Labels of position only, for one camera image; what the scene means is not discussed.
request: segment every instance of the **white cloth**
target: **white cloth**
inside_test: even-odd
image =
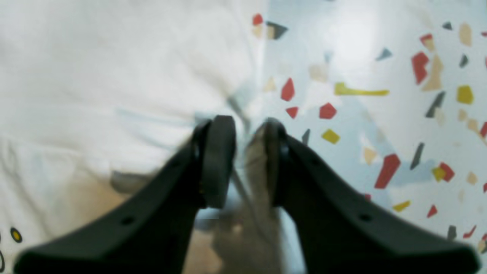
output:
[[[265,7],[261,0],[0,3],[6,273],[21,250],[122,203],[127,194],[113,188],[114,172],[152,174],[199,118],[233,115],[242,154],[261,50],[247,26]]]

